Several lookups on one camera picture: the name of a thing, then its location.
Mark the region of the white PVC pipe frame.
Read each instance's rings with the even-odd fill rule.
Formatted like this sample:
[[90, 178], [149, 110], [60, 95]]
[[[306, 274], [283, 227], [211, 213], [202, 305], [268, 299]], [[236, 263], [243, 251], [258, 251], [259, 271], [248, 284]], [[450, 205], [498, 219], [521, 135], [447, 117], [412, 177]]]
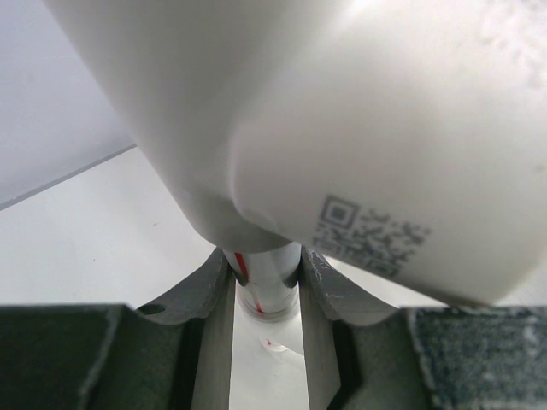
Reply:
[[304, 249], [468, 306], [545, 270], [545, 2], [47, 8], [258, 319]]

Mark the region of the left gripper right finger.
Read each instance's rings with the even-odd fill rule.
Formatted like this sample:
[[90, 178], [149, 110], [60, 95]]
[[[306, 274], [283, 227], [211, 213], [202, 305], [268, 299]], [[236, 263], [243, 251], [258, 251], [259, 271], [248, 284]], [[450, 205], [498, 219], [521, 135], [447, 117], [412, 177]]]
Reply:
[[313, 409], [543, 409], [544, 307], [393, 307], [308, 249], [299, 266]]

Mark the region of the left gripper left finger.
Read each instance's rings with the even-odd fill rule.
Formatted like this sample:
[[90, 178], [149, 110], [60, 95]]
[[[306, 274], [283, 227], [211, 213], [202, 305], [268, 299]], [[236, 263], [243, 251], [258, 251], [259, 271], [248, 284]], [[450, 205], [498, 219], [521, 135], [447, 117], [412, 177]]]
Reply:
[[124, 304], [4, 306], [4, 409], [226, 409], [235, 287], [220, 250], [166, 293]]

